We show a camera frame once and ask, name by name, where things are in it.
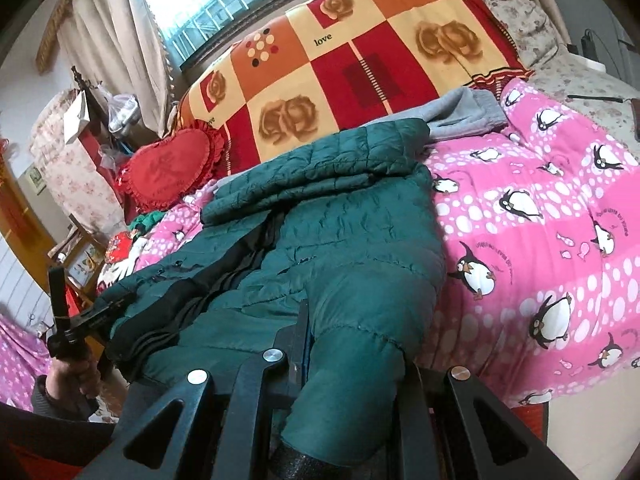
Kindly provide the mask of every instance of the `silver bolt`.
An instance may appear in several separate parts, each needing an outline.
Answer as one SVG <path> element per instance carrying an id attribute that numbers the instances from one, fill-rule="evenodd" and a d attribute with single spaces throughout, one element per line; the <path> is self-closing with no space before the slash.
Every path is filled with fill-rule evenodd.
<path id="1" fill-rule="evenodd" d="M 283 356 L 282 350 L 278 350 L 277 348 L 269 348 L 262 354 L 262 358 L 269 363 L 279 361 Z"/>
<path id="2" fill-rule="evenodd" d="M 454 366 L 451 369 L 451 376 L 457 381 L 466 381 L 471 377 L 471 372 L 463 366 Z"/>
<path id="3" fill-rule="evenodd" d="M 202 384 L 207 380 L 207 373 L 204 370 L 192 370 L 189 372 L 189 375 L 187 375 L 187 380 L 191 384 Z"/>

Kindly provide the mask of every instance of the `penguin print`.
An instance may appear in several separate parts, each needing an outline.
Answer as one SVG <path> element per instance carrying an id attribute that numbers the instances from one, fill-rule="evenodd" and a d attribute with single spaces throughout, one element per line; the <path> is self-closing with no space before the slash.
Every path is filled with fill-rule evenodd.
<path id="1" fill-rule="evenodd" d="M 600 355 L 598 355 L 598 358 L 593 363 L 589 363 L 589 366 L 598 365 L 604 370 L 616 364 L 623 353 L 622 346 L 614 343 L 613 336 L 611 332 L 609 332 L 609 344 L 602 349 L 602 352 L 600 352 Z"/>
<path id="2" fill-rule="evenodd" d="M 482 300 L 495 288 L 495 274 L 489 266 L 478 260 L 469 246 L 460 242 L 466 250 L 466 254 L 458 260 L 456 272 L 450 272 L 449 276 L 461 280 L 466 288 L 474 295 L 474 300 Z"/>
<path id="3" fill-rule="evenodd" d="M 564 176 L 564 171 L 558 168 L 554 163 L 548 162 L 544 166 L 538 166 L 539 170 L 546 171 L 553 176 Z"/>
<path id="4" fill-rule="evenodd" d="M 555 126 L 564 117 L 560 112 L 556 112 L 551 108 L 545 108 L 536 115 L 536 122 L 538 123 L 538 129 L 541 132 L 546 132 L 552 126 Z"/>
<path id="5" fill-rule="evenodd" d="M 593 227 L 596 229 L 596 237 L 590 241 L 600 248 L 600 254 L 602 254 L 603 258 L 606 258 L 613 252 L 616 241 L 613 238 L 613 234 L 600 227 L 597 222 L 593 223 Z"/>
<path id="6" fill-rule="evenodd" d="M 507 191 L 500 201 L 500 207 L 516 216 L 521 216 L 527 220 L 531 220 L 533 216 L 542 218 L 538 206 L 533 202 L 528 191 Z"/>
<path id="7" fill-rule="evenodd" d="M 606 144 L 593 147 L 593 163 L 599 170 L 624 170 L 625 167 Z"/>
<path id="8" fill-rule="evenodd" d="M 511 90 L 511 92 L 507 94 L 507 97 L 504 100 L 504 105 L 507 107 L 513 106 L 518 101 L 520 101 L 520 99 L 522 99 L 523 95 L 524 94 L 520 90 L 518 90 L 517 88 L 514 88 L 513 90 Z"/>
<path id="9" fill-rule="evenodd" d="M 445 195 L 456 193 L 460 189 L 460 184 L 450 178 L 442 178 L 439 174 L 435 173 L 433 179 L 433 190 Z"/>
<path id="10" fill-rule="evenodd" d="M 469 153 L 469 155 L 483 162 L 492 162 L 500 157 L 500 152 L 495 148 L 487 148 L 485 150 L 475 150 Z"/>
<path id="11" fill-rule="evenodd" d="M 529 335 L 545 350 L 549 350 L 549 343 L 556 339 L 567 340 L 571 321 L 572 298 L 569 293 L 555 303 L 549 304 L 549 300 L 551 296 L 546 298 L 529 324 Z"/>
<path id="12" fill-rule="evenodd" d="M 537 394 L 533 392 L 529 394 L 524 399 L 519 401 L 518 403 L 522 406 L 528 406 L 530 404 L 543 404 L 544 402 L 549 402 L 552 398 L 553 390 L 549 389 L 543 394 Z"/>

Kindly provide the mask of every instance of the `green cloth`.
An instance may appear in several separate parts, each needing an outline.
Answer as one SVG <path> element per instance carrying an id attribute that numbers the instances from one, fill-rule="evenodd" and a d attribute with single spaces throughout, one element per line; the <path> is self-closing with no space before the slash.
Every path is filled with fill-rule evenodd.
<path id="1" fill-rule="evenodd" d="M 138 236 L 146 235 L 159 221 L 162 220 L 162 218 L 164 218 L 165 214 L 165 211 L 152 211 L 151 213 L 138 215 L 133 219 L 133 222 L 127 226 L 127 229 L 129 229 L 129 231 L 137 229 Z"/>
<path id="2" fill-rule="evenodd" d="M 215 298 L 152 354 L 143 374 L 174 384 L 195 368 L 214 379 L 235 374 L 276 332 L 296 322 L 307 299 L 315 343 L 308 382 L 282 439 L 335 465 L 355 465 L 388 436 L 404 362 L 420 349 L 445 265 L 431 202 L 431 174 L 416 161 L 429 131 L 420 119 L 372 124 L 316 140 L 223 186 L 202 211 L 203 231 L 158 264 L 121 280 L 98 299 L 126 290 L 137 300 L 113 325 L 160 298 L 172 280 L 219 260 L 270 208 L 298 202 L 274 250 L 236 290 Z M 172 264 L 181 260 L 180 272 Z"/>

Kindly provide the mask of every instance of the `white object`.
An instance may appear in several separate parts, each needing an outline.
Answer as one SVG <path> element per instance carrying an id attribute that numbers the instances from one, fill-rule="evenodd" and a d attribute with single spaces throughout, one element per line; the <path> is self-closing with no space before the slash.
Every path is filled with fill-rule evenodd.
<path id="1" fill-rule="evenodd" d="M 65 125 L 65 144 L 71 144 L 89 124 L 89 108 L 86 105 L 84 90 L 71 103 L 62 120 Z"/>
<path id="2" fill-rule="evenodd" d="M 593 59 L 588 59 L 583 56 L 578 56 L 577 54 L 569 53 L 569 56 L 573 57 L 577 62 L 583 64 L 587 68 L 591 68 L 592 70 L 597 70 L 598 72 L 607 73 L 607 67 L 604 65 L 604 63 L 600 63 L 600 62 L 594 61 Z"/>

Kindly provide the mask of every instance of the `floor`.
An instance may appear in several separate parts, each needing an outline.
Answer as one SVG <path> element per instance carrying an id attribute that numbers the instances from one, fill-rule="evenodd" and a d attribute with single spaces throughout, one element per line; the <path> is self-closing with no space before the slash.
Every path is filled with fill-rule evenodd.
<path id="1" fill-rule="evenodd" d="M 615 480 L 640 444 L 640 370 L 549 402 L 548 446 L 579 480 Z"/>

